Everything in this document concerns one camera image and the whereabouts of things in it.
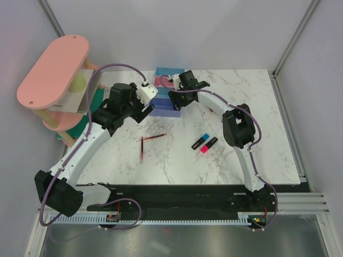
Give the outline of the light blue bin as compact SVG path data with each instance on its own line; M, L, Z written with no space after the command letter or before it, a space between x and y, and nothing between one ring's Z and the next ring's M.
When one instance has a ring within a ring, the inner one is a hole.
M182 68L172 68L172 67L157 67L155 70L155 76L169 75L173 76L175 74L181 74L185 72Z

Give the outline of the dark red pencil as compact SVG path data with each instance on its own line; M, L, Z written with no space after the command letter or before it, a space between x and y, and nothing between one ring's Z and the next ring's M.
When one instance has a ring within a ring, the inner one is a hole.
M163 134L154 135L154 136L150 136L150 137L144 137L143 140L156 139L156 138L164 137L164 136L166 136L166 135L167 135L166 133L163 133Z

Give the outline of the right aluminium frame post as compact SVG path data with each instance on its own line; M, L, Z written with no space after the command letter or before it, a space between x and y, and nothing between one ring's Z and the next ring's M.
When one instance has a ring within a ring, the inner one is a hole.
M315 14L316 10L320 6L322 0L312 0L307 7L304 15L302 16L295 32L293 33L292 37L290 38L285 50L283 51L279 61L277 62L276 67L271 72L272 78L276 79L279 73L281 72L283 66L285 65L287 59L291 55L293 49L295 48L297 42L299 41L300 37L302 36L303 32L305 31L306 27L309 25L309 22L313 15Z

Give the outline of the purple bin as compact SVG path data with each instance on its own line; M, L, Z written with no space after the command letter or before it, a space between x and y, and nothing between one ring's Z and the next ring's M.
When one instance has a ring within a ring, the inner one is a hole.
M150 113L150 116L170 118L181 117L181 112L174 109L172 101L169 98L153 98L151 103L154 105L154 110Z

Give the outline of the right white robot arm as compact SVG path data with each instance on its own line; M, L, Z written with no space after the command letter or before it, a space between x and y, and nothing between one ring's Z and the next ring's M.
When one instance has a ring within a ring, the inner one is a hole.
M174 86L168 92L173 107L180 110L196 101L222 117L225 142L233 147L244 177L245 204L253 211L259 210L270 199L268 188L273 186L261 177L252 147L262 139L262 130L252 116L247 104L233 105L214 92L206 81L198 81L192 71L166 77Z

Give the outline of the pink bin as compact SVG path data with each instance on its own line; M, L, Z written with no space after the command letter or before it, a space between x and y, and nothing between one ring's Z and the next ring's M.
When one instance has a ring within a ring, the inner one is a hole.
M174 84L173 82L170 82L167 77L162 77L159 75L156 75L153 80L153 85L155 87L162 87L165 85L166 87L173 88Z

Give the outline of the pink cap highlighter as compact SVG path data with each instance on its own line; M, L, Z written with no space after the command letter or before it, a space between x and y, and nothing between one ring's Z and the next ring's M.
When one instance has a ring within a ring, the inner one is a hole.
M209 140L201 149L201 153L206 153L216 142L218 141L217 137L213 137L211 140Z

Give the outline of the aluminium frame post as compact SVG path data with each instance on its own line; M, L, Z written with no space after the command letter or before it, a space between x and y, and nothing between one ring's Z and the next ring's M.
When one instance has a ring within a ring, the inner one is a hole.
M62 37L65 35L61 25L59 24L51 6L49 5L47 0L37 0L40 8L42 9L43 13L45 14L46 18L48 19L52 29L54 30L55 34L58 37Z
M306 27L309 25L309 22L313 15L315 14L316 10L320 6L322 0L312 0L307 7L304 15L302 16L295 32L293 33L292 37L290 38L285 50L283 51L279 61L277 62L276 67L271 72L272 78L276 79L279 73L281 72L283 66L285 65L287 59L291 55L293 49L295 48L297 42L299 41L300 37L302 36L303 32L305 31Z

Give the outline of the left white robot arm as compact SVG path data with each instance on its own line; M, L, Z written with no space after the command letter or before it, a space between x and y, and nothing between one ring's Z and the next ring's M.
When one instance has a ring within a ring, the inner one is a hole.
M81 207L98 204L105 210L117 206L117 196L105 186L96 184L81 188L78 179L87 164L107 142L126 118L140 123L154 109L151 100L158 90L152 84L114 84L105 99L92 113L77 142L70 151L49 171L38 171L34 177L41 207L48 206L58 213L71 217Z

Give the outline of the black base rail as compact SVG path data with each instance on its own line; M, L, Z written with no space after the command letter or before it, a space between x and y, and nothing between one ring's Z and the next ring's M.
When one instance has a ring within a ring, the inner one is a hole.
M88 211L120 211L122 220L213 221L234 220L239 212L269 213L275 197L265 187L254 200L243 185L107 185L107 206Z

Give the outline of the red pen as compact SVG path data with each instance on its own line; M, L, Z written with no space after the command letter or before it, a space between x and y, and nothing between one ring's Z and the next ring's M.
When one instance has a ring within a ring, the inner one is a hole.
M140 164L144 161L144 137L140 139Z

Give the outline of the green box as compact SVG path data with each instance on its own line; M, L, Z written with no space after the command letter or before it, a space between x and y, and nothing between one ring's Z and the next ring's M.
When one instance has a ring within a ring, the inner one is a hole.
M104 97L108 95L109 88L99 88L95 91L95 94L93 96L92 102L91 102L91 112L93 113L101 103L104 101ZM76 115L76 113L67 112L68 115ZM67 130L68 134L76 139L80 137L83 130L85 129L86 124L88 123L88 114L87 112L83 115L77 114L78 116L81 116L81 120L76 124L73 128L70 128Z

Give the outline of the left aluminium frame post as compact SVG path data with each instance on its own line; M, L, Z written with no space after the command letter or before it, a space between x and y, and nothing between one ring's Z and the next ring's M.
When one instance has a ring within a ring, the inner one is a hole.
M47 0L37 0L40 8L42 9L43 13L45 14L46 18L48 19L52 29L54 30L55 34L58 37L62 37L65 35L61 25L59 24L51 6L49 5Z

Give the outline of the pink wooden shelf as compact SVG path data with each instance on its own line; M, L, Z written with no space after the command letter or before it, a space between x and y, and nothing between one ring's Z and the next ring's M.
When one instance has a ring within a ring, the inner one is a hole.
M94 96L100 75L90 78L98 67L88 57L90 44L81 35L54 40L31 68L17 90L21 105L38 115L67 146L75 143L68 130L87 113L86 93Z

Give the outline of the blue cap highlighter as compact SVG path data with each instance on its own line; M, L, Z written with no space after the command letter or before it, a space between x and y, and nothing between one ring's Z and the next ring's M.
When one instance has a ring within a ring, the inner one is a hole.
M205 133L203 134L192 146L191 148L193 150L196 150L197 148L199 148L210 136Z

